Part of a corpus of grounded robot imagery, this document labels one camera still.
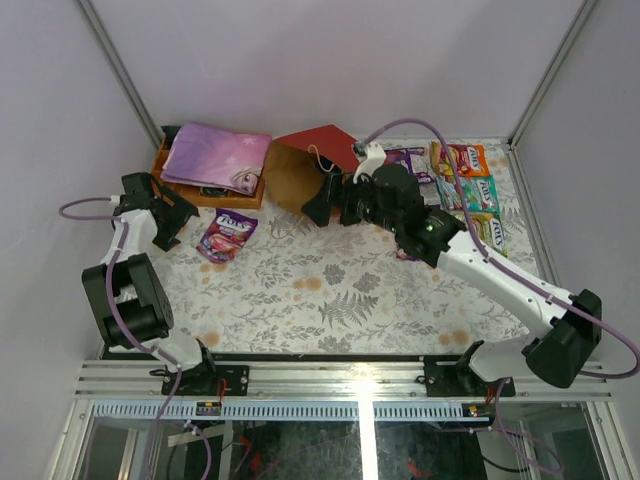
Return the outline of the red brown paper bag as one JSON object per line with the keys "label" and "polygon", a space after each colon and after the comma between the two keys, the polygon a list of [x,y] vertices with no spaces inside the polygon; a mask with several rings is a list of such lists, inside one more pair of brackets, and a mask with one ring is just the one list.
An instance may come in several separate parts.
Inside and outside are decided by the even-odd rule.
{"label": "red brown paper bag", "polygon": [[[318,193],[324,178],[351,173],[358,166],[352,150],[355,142],[355,137],[334,124],[273,140],[262,172],[270,202],[299,220],[310,220],[301,207]],[[339,170],[331,174],[321,172],[317,166],[319,156],[332,161]]]}

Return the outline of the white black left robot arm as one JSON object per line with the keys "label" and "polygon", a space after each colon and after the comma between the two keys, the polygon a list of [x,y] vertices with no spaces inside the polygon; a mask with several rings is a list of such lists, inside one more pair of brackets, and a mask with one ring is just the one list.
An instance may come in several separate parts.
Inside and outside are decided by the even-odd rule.
{"label": "white black left robot arm", "polygon": [[197,207],[150,173],[122,177],[124,193],[112,197],[114,237],[101,263],[82,272],[82,284],[102,340],[151,355],[164,364],[153,374],[163,393],[214,395],[219,371],[202,341],[175,331],[169,298],[148,255],[179,245],[177,235]]}

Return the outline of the green yellow candy bag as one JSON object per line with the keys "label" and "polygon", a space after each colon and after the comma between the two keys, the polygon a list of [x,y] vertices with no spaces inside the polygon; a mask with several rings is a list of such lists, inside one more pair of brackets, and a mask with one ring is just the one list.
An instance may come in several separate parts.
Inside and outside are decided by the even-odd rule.
{"label": "green yellow candy bag", "polygon": [[471,211],[471,223],[478,237],[496,252],[507,256],[506,236],[498,214]]}

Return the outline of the green blue snack packet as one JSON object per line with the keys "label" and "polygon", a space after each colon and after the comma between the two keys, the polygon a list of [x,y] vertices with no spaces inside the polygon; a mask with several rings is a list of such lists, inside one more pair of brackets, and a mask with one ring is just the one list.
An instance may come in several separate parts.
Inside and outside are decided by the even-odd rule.
{"label": "green blue snack packet", "polygon": [[324,156],[319,156],[317,158],[317,166],[321,172],[327,174],[335,173],[339,170],[339,168],[332,161]]}

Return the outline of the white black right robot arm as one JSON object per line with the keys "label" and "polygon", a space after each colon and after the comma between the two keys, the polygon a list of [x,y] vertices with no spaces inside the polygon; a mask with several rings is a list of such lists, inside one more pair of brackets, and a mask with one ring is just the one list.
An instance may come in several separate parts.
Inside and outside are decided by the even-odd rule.
{"label": "white black right robot arm", "polygon": [[601,299],[587,289],[572,294],[550,285],[476,243],[463,222],[424,203],[417,180],[403,167],[326,177],[302,212],[325,226],[333,211],[344,226],[367,222],[393,233],[409,256],[464,280],[526,326],[525,335],[478,341],[465,352],[455,372],[463,392],[478,394],[491,382],[527,372],[567,389],[582,374],[602,337],[587,319],[601,317]]}

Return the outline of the purple Fox's berries candy bag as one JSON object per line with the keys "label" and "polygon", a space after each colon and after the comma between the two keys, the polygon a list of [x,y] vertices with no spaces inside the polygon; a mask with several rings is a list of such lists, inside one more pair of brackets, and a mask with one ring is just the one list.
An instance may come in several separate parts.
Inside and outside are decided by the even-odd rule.
{"label": "purple Fox's berries candy bag", "polygon": [[255,218],[217,208],[196,250],[211,263],[227,263],[245,246],[257,226],[258,220]]}

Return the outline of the teal Fox's mint candy bag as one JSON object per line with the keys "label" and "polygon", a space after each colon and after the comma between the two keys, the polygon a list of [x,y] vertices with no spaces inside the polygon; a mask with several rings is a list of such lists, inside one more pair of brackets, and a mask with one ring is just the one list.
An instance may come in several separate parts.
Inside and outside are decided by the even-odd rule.
{"label": "teal Fox's mint candy bag", "polygon": [[[461,196],[453,176],[436,178],[441,206],[446,210],[462,211]],[[492,176],[461,177],[460,185],[467,208],[472,212],[498,213],[500,211],[497,189]]]}

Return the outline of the orange Fox's fruits candy bag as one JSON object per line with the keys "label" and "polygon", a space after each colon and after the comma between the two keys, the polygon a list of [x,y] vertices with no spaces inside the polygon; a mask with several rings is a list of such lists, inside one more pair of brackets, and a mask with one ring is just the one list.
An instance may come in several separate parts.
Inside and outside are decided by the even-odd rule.
{"label": "orange Fox's fruits candy bag", "polygon": [[[485,177],[490,175],[485,149],[482,145],[449,144],[448,150],[461,177]],[[449,157],[441,143],[432,142],[429,153],[431,167],[437,175],[453,175]]]}

